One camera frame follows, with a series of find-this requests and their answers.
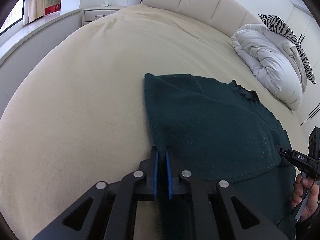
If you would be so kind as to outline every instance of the drawer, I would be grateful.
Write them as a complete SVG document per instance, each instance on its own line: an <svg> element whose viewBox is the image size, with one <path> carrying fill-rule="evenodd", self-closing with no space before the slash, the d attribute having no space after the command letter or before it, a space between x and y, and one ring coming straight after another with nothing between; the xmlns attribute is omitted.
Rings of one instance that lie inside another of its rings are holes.
<svg viewBox="0 0 320 240"><path fill-rule="evenodd" d="M90 10L90 11L84 11L84 22L92 22L97 19L100 19L101 17L105 17L109 14L113 14L114 12L118 11L116 10Z"/></svg>

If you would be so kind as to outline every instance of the bed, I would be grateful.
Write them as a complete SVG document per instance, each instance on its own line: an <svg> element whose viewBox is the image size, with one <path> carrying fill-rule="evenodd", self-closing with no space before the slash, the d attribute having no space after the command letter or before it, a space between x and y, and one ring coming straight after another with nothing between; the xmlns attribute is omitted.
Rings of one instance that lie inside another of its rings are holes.
<svg viewBox="0 0 320 240"><path fill-rule="evenodd" d="M153 145L143 77L190 73L255 90L306 152L293 112L254 78L231 36L260 23L234 0L142 0L70 35L28 75L0 120L0 210L30 240L97 181L137 169ZM160 239L139 203L135 239Z"/></svg>

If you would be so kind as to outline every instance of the green cloth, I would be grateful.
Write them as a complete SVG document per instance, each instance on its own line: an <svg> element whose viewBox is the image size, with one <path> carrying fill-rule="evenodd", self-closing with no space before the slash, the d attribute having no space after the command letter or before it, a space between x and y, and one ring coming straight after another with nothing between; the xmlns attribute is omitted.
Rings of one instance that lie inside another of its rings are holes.
<svg viewBox="0 0 320 240"><path fill-rule="evenodd" d="M286 131L255 91L235 81L225 84L190 74L146 74L145 105L161 160L166 147L175 146L175 158L192 173L234 183L272 222L277 223L290 210L295 169L274 146L291 149L291 145ZM165 200L160 204L165 239L185 239L172 226L182 223L183 208ZM285 220L281 229L294 238L294 221Z"/></svg>

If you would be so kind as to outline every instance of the upholstered headboard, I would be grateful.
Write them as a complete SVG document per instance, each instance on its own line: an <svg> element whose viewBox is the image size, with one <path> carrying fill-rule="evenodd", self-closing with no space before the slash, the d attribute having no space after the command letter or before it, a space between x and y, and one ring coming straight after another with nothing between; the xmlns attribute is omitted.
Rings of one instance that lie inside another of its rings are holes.
<svg viewBox="0 0 320 240"><path fill-rule="evenodd" d="M246 23L262 23L234 0L142 0L150 7L189 16L231 36Z"/></svg>

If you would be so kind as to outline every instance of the drawer handle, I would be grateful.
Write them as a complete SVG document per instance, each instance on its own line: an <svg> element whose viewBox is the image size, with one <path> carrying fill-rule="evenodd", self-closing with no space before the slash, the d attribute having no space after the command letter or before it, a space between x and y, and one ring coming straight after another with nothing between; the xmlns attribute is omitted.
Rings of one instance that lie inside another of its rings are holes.
<svg viewBox="0 0 320 240"><path fill-rule="evenodd" d="M318 112L320 111L320 109L318 109L318 111L316 111L316 113L310 117L310 119L312 119Z"/></svg>
<svg viewBox="0 0 320 240"><path fill-rule="evenodd" d="M320 106L320 103L315 107L315 109L313 109L313 110L311 111L311 113L310 113L309 115L311 115L311 114L318 108L318 106Z"/></svg>

